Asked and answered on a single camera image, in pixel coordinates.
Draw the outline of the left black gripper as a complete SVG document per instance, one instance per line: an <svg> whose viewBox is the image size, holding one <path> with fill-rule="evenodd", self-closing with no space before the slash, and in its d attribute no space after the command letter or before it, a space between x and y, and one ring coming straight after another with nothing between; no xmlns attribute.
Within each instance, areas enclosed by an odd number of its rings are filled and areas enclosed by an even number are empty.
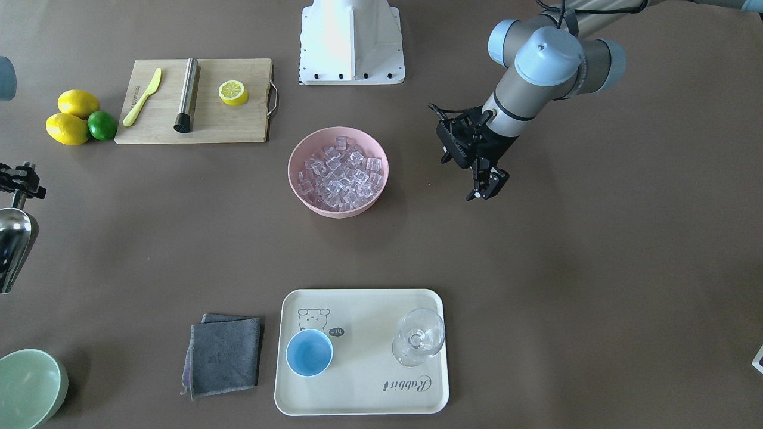
<svg viewBox="0 0 763 429"><path fill-rule="evenodd" d="M513 145L516 136L502 136L488 128L491 112L482 107L463 110L447 110L436 107L439 123L436 135L441 140L443 155L441 164L451 160L462 169L472 167L474 188L466 196L473 199L490 199L498 195L510 178L504 169L497 169L498 162Z"/></svg>

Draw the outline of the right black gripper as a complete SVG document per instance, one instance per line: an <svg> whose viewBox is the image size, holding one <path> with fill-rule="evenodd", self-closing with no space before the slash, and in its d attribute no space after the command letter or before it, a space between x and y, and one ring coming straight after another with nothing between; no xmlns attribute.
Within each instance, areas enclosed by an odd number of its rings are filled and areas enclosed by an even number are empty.
<svg viewBox="0 0 763 429"><path fill-rule="evenodd" d="M11 167L1 163L2 192L21 192L26 198L44 199L47 189L40 185L36 174L36 164L25 162L22 166Z"/></svg>

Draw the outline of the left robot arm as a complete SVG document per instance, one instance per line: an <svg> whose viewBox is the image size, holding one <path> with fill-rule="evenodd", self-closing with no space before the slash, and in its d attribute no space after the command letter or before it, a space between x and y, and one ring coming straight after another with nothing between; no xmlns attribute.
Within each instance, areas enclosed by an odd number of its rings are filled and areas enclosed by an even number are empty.
<svg viewBox="0 0 763 429"><path fill-rule="evenodd" d="M466 200L498 195L510 175L499 160L550 101L597 94L626 73L626 52L592 33L657 6L656 1L538 2L527 21L500 21L488 39L489 57L505 72L482 105L437 115L441 163L454 162L472 174Z"/></svg>

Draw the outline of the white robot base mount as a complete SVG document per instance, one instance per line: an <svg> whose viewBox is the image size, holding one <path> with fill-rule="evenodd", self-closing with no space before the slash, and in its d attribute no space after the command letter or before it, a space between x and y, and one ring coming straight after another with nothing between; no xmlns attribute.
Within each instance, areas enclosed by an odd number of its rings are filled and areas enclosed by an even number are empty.
<svg viewBox="0 0 763 429"><path fill-rule="evenodd" d="M387 1L313 1L302 9L300 84L395 85L405 78L398 8Z"/></svg>

